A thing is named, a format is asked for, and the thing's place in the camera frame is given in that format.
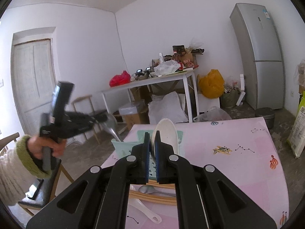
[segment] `person's arm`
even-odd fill
[[[51,139],[23,136],[14,149],[0,157],[0,199],[13,206],[25,197],[36,178],[48,178],[51,173],[41,170],[42,146],[53,149],[53,156],[63,154],[66,141],[57,144]]]

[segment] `chopsticks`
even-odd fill
[[[155,180],[149,180],[148,184],[160,188],[175,189],[175,184],[159,184]],[[165,196],[158,196],[153,194],[144,194],[134,190],[129,191],[129,197],[137,198],[148,202],[177,206],[176,197],[165,197]]]
[[[137,198],[137,199],[148,201],[148,202],[177,206],[175,197],[165,197],[165,196],[158,196],[158,195],[152,195],[152,194],[143,194],[141,192],[133,191],[133,190],[129,191],[129,197]]]

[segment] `sleeve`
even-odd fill
[[[38,168],[26,149],[30,136],[23,136],[14,149],[0,157],[0,198],[7,206],[13,206],[25,197],[36,178],[48,178]]]

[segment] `smartphone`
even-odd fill
[[[43,183],[43,179],[36,179],[35,182],[31,185],[28,192],[26,192],[26,196],[32,200],[34,200],[39,192],[39,189]]]

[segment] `refrigerator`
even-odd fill
[[[244,69],[246,101],[254,109],[279,109],[284,71],[279,41],[264,6],[237,3],[230,15]]]

